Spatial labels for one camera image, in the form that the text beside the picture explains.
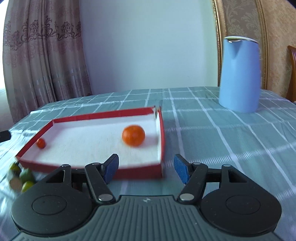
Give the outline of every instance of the gray gripper housing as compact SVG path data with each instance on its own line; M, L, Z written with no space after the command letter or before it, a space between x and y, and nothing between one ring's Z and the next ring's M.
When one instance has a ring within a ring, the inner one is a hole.
M173 196L121 196L100 206L81 228L58 237L19 233L12 241L281 241L274 233L235 237L209 225Z

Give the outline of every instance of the table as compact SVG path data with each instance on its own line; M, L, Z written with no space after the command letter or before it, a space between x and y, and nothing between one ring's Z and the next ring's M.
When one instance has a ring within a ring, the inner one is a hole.
M258 111L242 114L220 106L218 96L218 87L131 90L59 101L31 112L11 128L12 139L0 144L0 240L17 234L9 213L16 194L9 190L5 173L15 154L46 123L70 115L161 106L165 178L115 180L109 184L114 195L177 195L183 184L173 168L176 153L210 168L231 164L280 201L282 217L276 233L285 241L295 241L296 105L262 90ZM218 183L210 183L205 194L217 188Z

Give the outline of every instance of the kettle lid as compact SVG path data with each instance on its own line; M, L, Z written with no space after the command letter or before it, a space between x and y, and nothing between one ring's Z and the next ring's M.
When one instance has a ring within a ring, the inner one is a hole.
M252 41L252 42L255 42L256 44L258 43L256 40L254 39L251 39L251 38L247 38L247 37L243 37L243 36L227 36L225 37L224 39L227 39L227 40L248 40L248 41Z

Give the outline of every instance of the window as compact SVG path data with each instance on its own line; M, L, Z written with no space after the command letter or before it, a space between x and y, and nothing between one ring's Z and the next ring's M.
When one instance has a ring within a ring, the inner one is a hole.
M5 89L2 53L3 53L3 30L4 30L4 21L5 21L7 5L8 5L8 0L4 0L4 1L0 0L0 90Z

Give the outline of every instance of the white wall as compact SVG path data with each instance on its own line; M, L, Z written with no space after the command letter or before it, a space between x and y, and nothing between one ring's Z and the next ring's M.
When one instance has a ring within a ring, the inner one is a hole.
M80 0L93 94L217 86L211 0Z
M12 126L13 121L7 102L6 91L0 89L0 131L8 130Z

